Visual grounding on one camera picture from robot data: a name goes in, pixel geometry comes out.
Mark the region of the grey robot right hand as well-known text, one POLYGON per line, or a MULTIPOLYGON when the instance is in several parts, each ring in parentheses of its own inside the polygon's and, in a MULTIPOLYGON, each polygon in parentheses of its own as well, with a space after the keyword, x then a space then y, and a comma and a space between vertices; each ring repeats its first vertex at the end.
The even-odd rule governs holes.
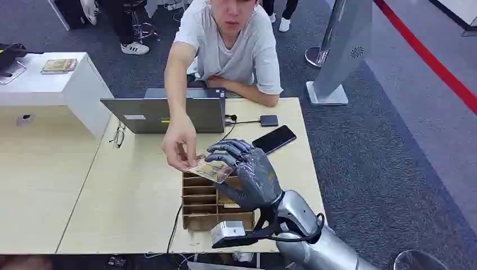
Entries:
POLYGON ((216 183, 215 188, 241 208, 255 210, 269 207, 283 193, 276 172, 262 149, 243 139, 224 139, 210 145, 205 158, 211 161, 223 161, 238 176, 241 189, 229 184, 216 183))

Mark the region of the person's left hand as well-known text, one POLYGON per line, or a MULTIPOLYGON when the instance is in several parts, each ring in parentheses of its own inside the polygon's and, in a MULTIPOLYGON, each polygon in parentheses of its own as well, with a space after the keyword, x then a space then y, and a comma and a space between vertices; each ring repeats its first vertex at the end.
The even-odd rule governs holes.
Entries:
POLYGON ((209 88, 225 88, 227 89, 229 81, 220 76, 211 76, 206 80, 206 85, 209 88))

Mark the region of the person's right hand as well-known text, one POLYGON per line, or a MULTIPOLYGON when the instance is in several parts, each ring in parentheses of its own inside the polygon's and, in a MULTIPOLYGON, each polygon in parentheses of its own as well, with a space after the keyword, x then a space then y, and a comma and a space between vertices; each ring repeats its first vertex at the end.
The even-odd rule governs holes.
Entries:
POLYGON ((185 172, 196 165, 196 130, 188 115, 171 118, 162 150, 168 164, 175 169, 185 172))

